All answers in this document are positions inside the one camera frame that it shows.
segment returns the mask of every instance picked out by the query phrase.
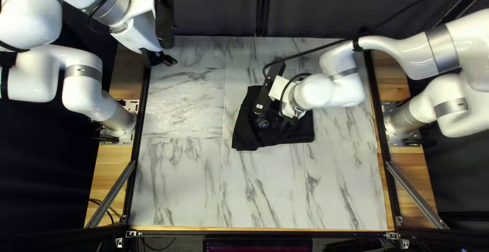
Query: black t-shirt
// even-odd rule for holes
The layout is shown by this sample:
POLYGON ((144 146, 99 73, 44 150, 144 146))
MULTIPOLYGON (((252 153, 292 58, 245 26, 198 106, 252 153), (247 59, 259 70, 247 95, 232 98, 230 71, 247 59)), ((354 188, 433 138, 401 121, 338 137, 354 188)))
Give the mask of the black t-shirt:
POLYGON ((261 88, 261 86, 248 87, 234 125, 231 147, 238 151, 255 151, 260 147, 277 144, 313 142, 312 111, 307 111, 295 125, 286 122, 279 116, 278 101, 272 103, 267 117, 261 117, 252 111, 261 88))

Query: marble tile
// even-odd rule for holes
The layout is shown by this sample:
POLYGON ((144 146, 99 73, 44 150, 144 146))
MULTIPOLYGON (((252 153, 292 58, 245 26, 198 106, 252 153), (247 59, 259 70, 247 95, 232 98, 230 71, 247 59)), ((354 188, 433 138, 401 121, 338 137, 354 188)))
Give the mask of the marble tile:
POLYGON ((176 36, 175 47, 164 50, 178 60, 174 67, 224 68, 226 41, 209 36, 176 36))
MULTIPOLYGON (((277 57, 299 52, 296 38, 230 37, 226 44, 226 68, 261 69, 277 57)), ((288 68, 298 68, 299 60, 287 61, 286 65, 288 68)))
POLYGON ((154 67, 143 136, 220 138, 223 97, 223 68, 154 67))
POLYGON ((304 146, 309 228, 387 230, 376 143, 304 146))
POLYGON ((130 223, 217 226, 220 139, 141 140, 130 223))
MULTIPOLYGON (((331 41, 177 37, 165 53, 179 64, 152 70, 130 223, 386 230, 369 97, 315 110, 313 143, 231 149, 262 67, 331 41)), ((284 77, 320 72, 321 54, 288 61, 284 77)))
POLYGON ((253 152, 223 139, 219 226, 307 228, 303 144, 253 152))

